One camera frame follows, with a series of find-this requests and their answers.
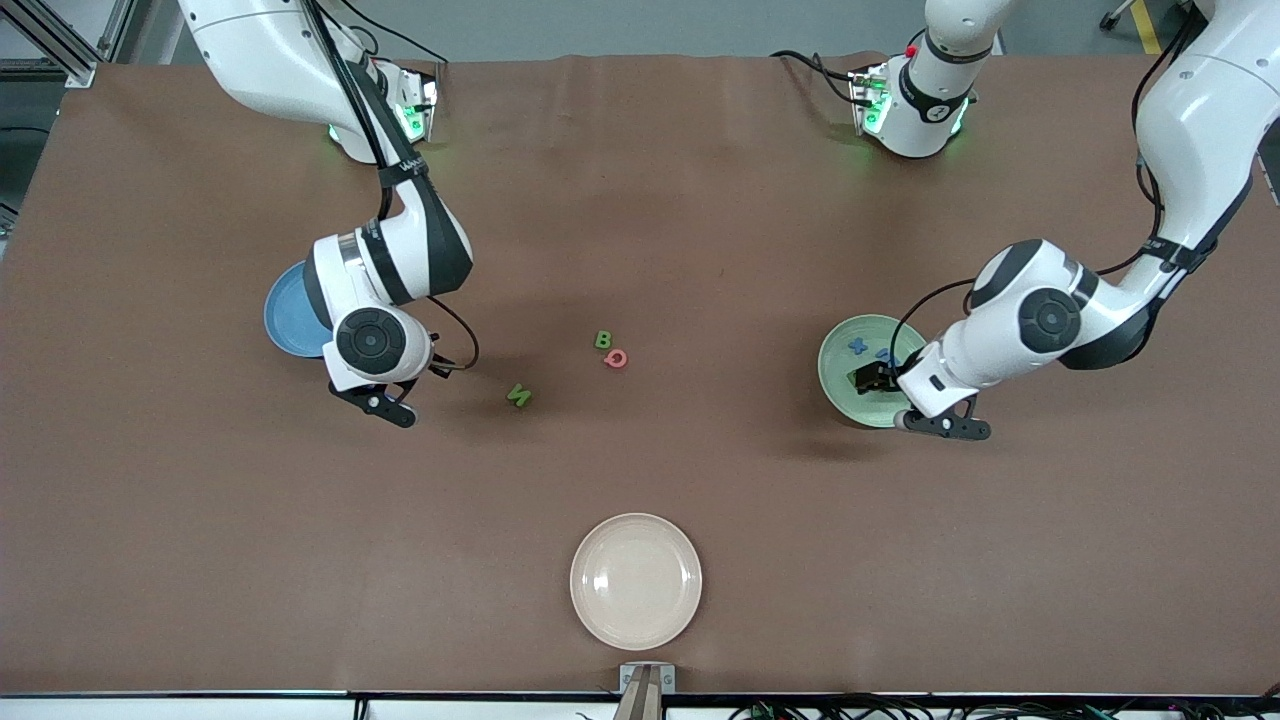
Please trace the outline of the aluminium frame profile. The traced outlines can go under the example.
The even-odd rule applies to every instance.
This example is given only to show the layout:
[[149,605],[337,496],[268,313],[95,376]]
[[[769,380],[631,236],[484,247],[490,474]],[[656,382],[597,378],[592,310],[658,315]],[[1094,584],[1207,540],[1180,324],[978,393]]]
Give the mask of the aluminium frame profile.
[[0,79],[92,85],[113,61],[138,0],[0,0]]

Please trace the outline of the brown table cover sheet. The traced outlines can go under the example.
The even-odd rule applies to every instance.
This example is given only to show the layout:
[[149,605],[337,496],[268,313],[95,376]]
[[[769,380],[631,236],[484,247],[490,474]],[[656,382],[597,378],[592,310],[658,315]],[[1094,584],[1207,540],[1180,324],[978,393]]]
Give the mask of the brown table cover sheet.
[[652,512],[707,575],[654,653],[684,691],[1262,692],[1262,179],[1137,360],[984,392],[986,442],[850,425],[817,379],[833,325],[1011,242],[1138,247],[1144,64],[997,56],[927,161],[778,59],[454,64],[428,161],[483,357],[425,378],[411,429],[262,328],[275,278],[375,213],[372,170],[202,67],[102,68],[0,264],[0,691],[594,691],[627,656],[577,620],[571,559]]

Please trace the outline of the beige plate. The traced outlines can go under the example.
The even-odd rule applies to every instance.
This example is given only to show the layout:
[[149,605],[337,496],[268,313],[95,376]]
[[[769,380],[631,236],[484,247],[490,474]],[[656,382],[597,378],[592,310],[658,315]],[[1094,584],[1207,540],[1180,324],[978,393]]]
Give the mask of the beige plate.
[[599,642],[628,652],[657,650],[681,635],[698,614],[703,588],[694,543],[649,512],[596,524],[570,566],[570,600],[581,624]]

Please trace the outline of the green plate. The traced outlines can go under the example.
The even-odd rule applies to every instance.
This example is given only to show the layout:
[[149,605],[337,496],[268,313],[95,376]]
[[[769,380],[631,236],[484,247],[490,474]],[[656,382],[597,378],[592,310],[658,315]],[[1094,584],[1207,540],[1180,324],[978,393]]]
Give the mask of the green plate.
[[[868,350],[856,356],[847,348],[854,337],[863,337]],[[870,428],[892,428],[895,415],[911,407],[904,393],[870,392],[858,395],[849,384],[849,373],[859,372],[876,360],[876,352],[888,348],[888,364],[905,365],[908,356],[925,346],[925,338],[910,325],[899,327],[891,316],[867,314],[838,323],[823,340],[817,370],[820,387],[831,404],[847,419]]]

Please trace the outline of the white table edge rail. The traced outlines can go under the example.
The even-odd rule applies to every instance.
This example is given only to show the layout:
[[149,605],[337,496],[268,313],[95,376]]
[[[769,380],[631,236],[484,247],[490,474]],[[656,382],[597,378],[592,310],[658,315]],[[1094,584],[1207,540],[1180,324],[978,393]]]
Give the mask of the white table edge rail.
[[0,720],[1280,720],[1280,714],[1198,717],[1169,703],[1156,710],[1106,711],[1098,703],[1048,716],[1046,705],[1014,708],[818,708],[810,698],[786,707],[778,700],[739,698],[727,707],[664,706],[655,717],[622,714],[616,702],[262,697],[23,697],[0,700]]

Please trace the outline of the blue plate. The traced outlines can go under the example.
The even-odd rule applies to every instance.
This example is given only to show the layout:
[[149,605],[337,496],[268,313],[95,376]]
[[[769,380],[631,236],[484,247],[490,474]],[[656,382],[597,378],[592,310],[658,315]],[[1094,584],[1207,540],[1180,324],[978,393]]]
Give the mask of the blue plate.
[[268,292],[262,319],[268,337],[285,354],[323,357],[323,347],[333,337],[332,315],[310,256],[276,278]]

